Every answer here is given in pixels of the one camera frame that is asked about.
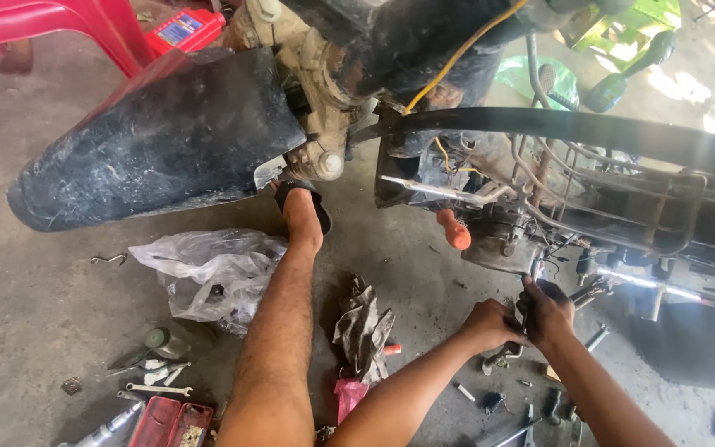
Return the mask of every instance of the red plastic chair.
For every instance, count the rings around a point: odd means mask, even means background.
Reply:
[[[0,0],[0,44],[78,31],[133,78],[154,60],[128,0]]]

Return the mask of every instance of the leg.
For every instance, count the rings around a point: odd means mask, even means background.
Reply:
[[[300,188],[289,192],[283,217],[289,229],[288,250],[247,331],[219,431],[220,447],[313,444],[307,370],[313,333],[313,261],[322,246],[322,230],[311,192]]]

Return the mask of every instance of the motorcycle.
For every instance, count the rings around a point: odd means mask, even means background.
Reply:
[[[247,0],[224,48],[154,61],[23,169],[10,207],[37,231],[200,208],[275,178],[336,180],[381,138],[378,207],[451,210],[470,233],[462,259],[489,269],[578,261],[581,284],[595,278],[579,298],[625,283],[636,313],[660,322],[636,330],[644,350],[715,352],[715,135],[551,110],[541,77],[535,34],[630,4],[425,3]],[[531,108],[483,107],[523,36]],[[559,255],[571,246],[577,259]],[[687,319],[710,329],[687,335]],[[679,380],[715,387],[715,370]]]

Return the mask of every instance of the red oil bottle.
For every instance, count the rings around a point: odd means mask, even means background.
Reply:
[[[183,8],[178,15],[150,31],[145,37],[159,57],[173,48],[185,53],[198,51],[219,37],[225,26],[220,13]]]

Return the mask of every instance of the concrete floor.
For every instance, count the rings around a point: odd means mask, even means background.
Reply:
[[[699,11],[684,2],[686,27],[679,31],[676,54],[660,69],[634,78],[611,113],[689,127],[715,123],[715,107],[710,107],[715,101],[715,17],[694,25],[688,17]],[[20,224],[6,204],[7,185],[28,159],[123,81],[82,36],[38,37],[34,49],[32,75],[0,75],[0,445],[53,447],[77,441],[125,408],[124,401],[113,397],[125,380],[106,379],[103,370],[155,322],[168,317],[167,296],[154,271],[133,260],[122,267],[91,265],[92,256],[121,253],[128,246],[182,231],[256,228],[282,235],[283,223],[263,192],[236,204],[65,233],[40,234]],[[511,45],[507,54],[523,54],[522,43]],[[572,53],[548,36],[540,38],[540,54],[559,58],[578,75],[582,87],[608,73],[594,56]],[[331,390],[338,361],[328,340],[337,318],[335,298],[344,293],[350,272],[362,274],[377,289],[380,307],[392,307],[397,315],[392,338],[403,345],[403,352],[389,358],[391,371],[452,333],[474,301],[515,297],[521,289],[511,275],[461,261],[431,214],[409,207],[376,209],[376,156],[376,146],[358,151],[341,179],[321,185],[336,229],[324,243],[314,279],[316,325],[309,382],[317,425],[335,422]],[[576,289],[571,268],[562,266],[557,278],[567,292]],[[588,339],[599,322],[611,324],[614,332],[594,352],[600,362],[679,445],[715,445],[710,433],[715,391],[665,382],[641,361],[627,337],[620,304],[613,297],[602,298],[581,311],[575,324],[579,337]],[[221,334],[214,349],[194,359],[176,383],[195,388],[192,401],[221,408],[230,393],[240,346],[236,337]],[[535,373],[537,360],[542,361],[541,355],[528,350],[509,370],[490,378],[482,375],[479,359],[468,362],[455,381],[478,395],[506,393],[514,415],[487,418],[449,387],[412,445],[463,444],[484,433],[502,436],[520,423],[527,401],[541,411],[551,383]],[[71,377],[79,377],[84,389],[68,396],[60,384]],[[535,386],[522,387],[516,379]],[[566,445],[569,432],[566,426],[559,430],[543,423],[535,430],[535,440],[539,445]]]

